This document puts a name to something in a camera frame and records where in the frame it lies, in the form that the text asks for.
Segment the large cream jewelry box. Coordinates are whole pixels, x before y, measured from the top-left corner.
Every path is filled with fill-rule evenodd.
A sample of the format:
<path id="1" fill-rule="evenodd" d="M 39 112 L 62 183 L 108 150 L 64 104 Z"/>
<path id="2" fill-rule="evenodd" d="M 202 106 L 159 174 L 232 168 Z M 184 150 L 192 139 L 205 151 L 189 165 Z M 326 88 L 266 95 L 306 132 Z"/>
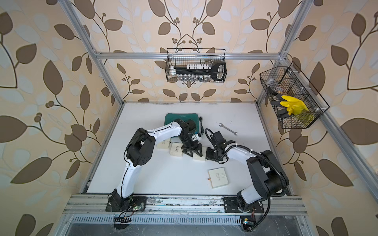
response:
<path id="1" fill-rule="evenodd" d="M 212 188 L 223 187 L 229 184 L 225 169 L 223 167 L 208 171 Z"/>

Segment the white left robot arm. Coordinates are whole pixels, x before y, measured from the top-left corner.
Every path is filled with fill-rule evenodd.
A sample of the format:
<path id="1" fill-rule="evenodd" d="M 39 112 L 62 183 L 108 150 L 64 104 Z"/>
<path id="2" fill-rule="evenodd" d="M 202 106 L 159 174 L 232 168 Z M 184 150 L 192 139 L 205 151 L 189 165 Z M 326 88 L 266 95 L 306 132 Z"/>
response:
<path id="1" fill-rule="evenodd" d="M 132 205 L 132 195 L 141 166 L 152 158 L 155 146 L 169 138 L 178 137 L 182 143 L 181 151 L 193 157 L 194 154 L 202 157 L 202 144 L 195 138 L 197 125 L 193 120 L 183 121 L 175 119 L 171 123 L 151 129 L 137 129 L 124 152 L 127 163 L 123 177 L 117 188 L 113 190 L 110 200 L 114 206 L 127 210 Z"/>

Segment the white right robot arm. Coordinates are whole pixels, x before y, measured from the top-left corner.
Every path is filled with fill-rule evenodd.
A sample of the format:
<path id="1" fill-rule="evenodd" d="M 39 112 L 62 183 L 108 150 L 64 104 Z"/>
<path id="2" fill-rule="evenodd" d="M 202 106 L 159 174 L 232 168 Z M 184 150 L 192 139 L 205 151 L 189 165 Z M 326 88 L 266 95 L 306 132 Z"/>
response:
<path id="1" fill-rule="evenodd" d="M 233 140 L 227 141 L 219 131 L 213 132 L 208 128 L 204 134 L 212 145 L 207 148 L 207 160 L 225 164 L 232 159 L 248 167 L 252 184 L 237 193 L 237 204 L 241 210 L 245 211 L 255 202 L 287 194 L 288 177 L 272 151 L 256 152 Z"/>

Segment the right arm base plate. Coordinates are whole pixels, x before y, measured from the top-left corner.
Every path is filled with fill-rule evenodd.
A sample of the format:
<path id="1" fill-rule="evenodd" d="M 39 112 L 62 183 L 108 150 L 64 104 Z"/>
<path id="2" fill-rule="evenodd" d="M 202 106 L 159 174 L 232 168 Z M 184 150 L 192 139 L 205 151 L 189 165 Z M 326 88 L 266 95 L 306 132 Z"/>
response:
<path id="1" fill-rule="evenodd" d="M 246 203 L 241 197 L 223 197 L 226 213 L 264 213 L 263 203 L 255 201 Z"/>

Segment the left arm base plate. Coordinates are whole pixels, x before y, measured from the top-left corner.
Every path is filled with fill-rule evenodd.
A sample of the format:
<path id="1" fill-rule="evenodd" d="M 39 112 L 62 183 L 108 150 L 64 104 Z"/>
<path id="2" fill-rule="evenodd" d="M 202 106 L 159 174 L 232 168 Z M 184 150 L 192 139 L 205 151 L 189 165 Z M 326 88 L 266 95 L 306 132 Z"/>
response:
<path id="1" fill-rule="evenodd" d="M 130 195 L 123 198 L 114 189 L 111 194 L 108 195 L 108 203 L 106 204 L 105 211 L 107 212 L 129 212 L 129 211 L 143 211 L 145 209 L 147 197 L 139 197 Z"/>

